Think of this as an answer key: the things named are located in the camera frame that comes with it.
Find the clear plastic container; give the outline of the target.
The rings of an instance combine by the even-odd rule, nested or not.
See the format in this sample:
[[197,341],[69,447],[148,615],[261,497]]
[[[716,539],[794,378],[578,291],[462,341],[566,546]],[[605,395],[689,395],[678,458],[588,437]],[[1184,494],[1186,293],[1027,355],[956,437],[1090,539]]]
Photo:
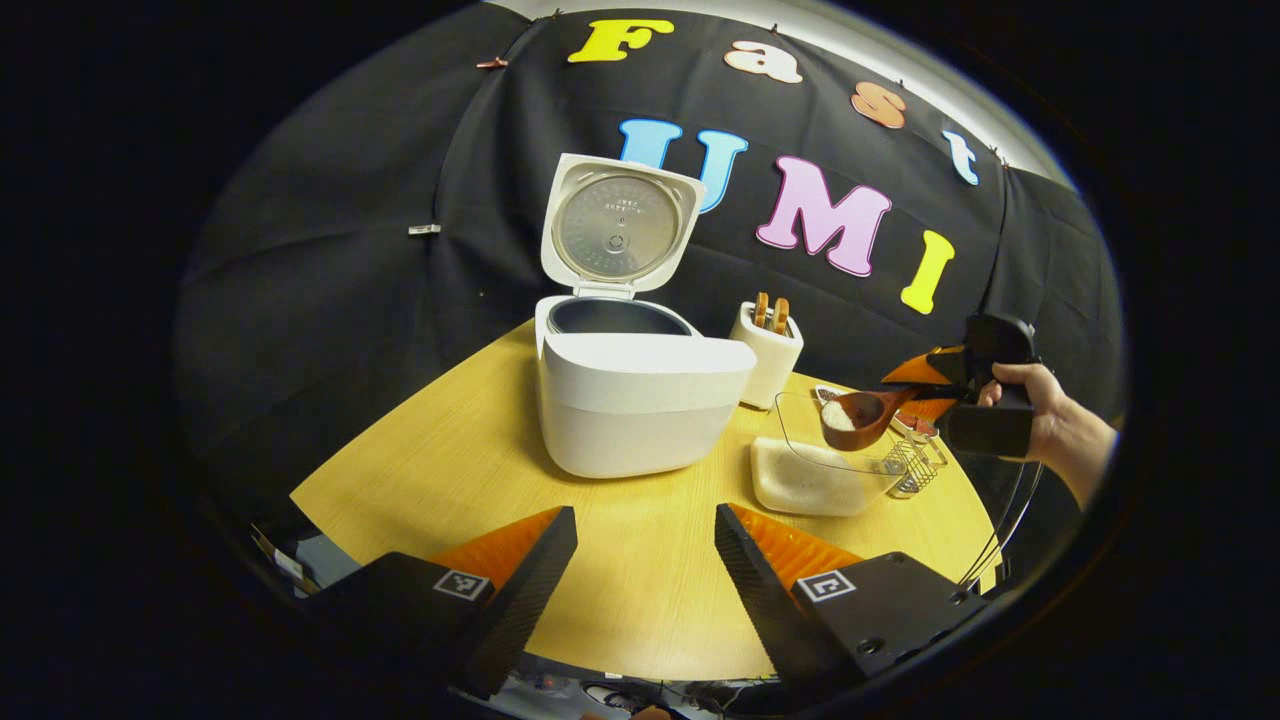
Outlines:
[[[755,439],[767,437],[783,439],[792,445],[805,443],[829,447],[823,438],[820,419],[822,402],[818,398],[796,393],[780,393],[774,397],[774,402],[768,411],[765,424],[762,425]],[[887,434],[873,443],[869,448],[856,452],[840,452],[861,454],[872,457],[886,459],[896,439],[899,438],[892,434]],[[884,497],[878,498],[876,503],[883,498],[888,498],[888,496],[886,495]]]

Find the black backdrop cloth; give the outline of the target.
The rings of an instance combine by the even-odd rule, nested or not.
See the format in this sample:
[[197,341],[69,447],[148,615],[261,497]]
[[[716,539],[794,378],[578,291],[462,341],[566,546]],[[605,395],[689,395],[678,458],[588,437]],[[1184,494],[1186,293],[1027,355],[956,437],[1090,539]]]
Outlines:
[[[509,65],[477,69],[502,56]],[[1036,328],[1065,391],[1126,402],[1121,293],[1073,188],[865,63],[762,26],[626,6],[529,18],[479,3],[317,91],[244,161],[189,256],[175,386],[237,503],[285,500],[396,405],[556,290],[538,258],[563,152],[625,150],[707,183],[652,292],[726,336],[787,297],[797,369],[876,383],[973,313]],[[439,234],[408,236],[439,224]]]

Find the white toaster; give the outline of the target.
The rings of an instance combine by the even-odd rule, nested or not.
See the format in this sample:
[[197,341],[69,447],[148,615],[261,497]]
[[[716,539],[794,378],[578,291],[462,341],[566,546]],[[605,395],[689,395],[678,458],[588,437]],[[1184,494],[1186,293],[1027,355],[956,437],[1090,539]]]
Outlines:
[[741,404],[767,410],[774,402],[776,395],[783,391],[804,347],[804,338],[791,315],[788,315],[787,337],[772,332],[771,307],[768,327],[765,329],[754,327],[753,309],[755,301],[741,304],[735,315],[730,338],[744,342],[756,357],[756,364],[750,372],[748,383],[742,391]]

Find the white rice cooker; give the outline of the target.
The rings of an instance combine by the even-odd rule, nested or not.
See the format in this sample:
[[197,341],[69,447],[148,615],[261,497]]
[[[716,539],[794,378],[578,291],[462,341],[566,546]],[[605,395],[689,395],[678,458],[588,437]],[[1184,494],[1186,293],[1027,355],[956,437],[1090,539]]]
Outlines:
[[705,191],[640,163],[561,155],[540,246],[559,292],[535,306],[534,350],[541,437],[563,471],[614,479],[690,466],[739,406],[754,351],[645,300],[678,269]]

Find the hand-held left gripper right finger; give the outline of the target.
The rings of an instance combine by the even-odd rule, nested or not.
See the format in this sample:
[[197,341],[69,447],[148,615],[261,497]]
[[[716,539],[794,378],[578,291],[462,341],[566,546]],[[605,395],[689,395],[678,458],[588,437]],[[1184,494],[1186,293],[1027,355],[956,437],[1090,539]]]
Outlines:
[[901,551],[864,559],[737,503],[716,507],[714,543],[774,674],[803,700],[906,664],[989,605]]

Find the wire chopstick holder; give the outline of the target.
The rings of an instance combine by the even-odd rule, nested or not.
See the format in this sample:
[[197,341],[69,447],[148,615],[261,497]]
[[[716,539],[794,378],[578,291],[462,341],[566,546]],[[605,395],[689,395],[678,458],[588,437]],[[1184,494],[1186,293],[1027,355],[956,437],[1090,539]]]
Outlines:
[[884,460],[884,466],[897,474],[886,491],[891,498],[919,495],[950,464],[938,429],[916,415],[896,413],[890,423],[899,439]]

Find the wooden spoon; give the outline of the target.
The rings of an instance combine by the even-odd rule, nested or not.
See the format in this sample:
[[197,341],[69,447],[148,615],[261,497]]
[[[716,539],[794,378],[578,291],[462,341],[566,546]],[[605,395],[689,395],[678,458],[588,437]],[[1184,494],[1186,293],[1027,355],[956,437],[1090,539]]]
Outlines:
[[823,416],[820,424],[826,443],[842,452],[869,448],[886,432],[896,411],[920,392],[920,386],[905,386],[892,392],[859,391],[832,398],[823,411],[837,407],[851,428],[845,429]]

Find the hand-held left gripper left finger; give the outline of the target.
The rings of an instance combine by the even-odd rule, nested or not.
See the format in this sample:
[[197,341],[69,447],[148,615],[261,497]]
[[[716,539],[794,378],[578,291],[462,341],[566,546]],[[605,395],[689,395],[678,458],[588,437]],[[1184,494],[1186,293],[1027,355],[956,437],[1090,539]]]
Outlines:
[[575,510],[554,506],[428,559],[387,552],[311,594],[303,615],[361,667],[489,698],[576,548]]

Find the white rice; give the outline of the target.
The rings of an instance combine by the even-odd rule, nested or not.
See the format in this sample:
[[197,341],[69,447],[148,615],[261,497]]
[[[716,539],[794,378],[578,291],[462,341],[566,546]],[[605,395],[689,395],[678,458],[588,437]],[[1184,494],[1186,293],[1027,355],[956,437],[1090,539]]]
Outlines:
[[806,516],[854,518],[906,474],[901,460],[767,437],[753,441],[750,459],[758,502]]

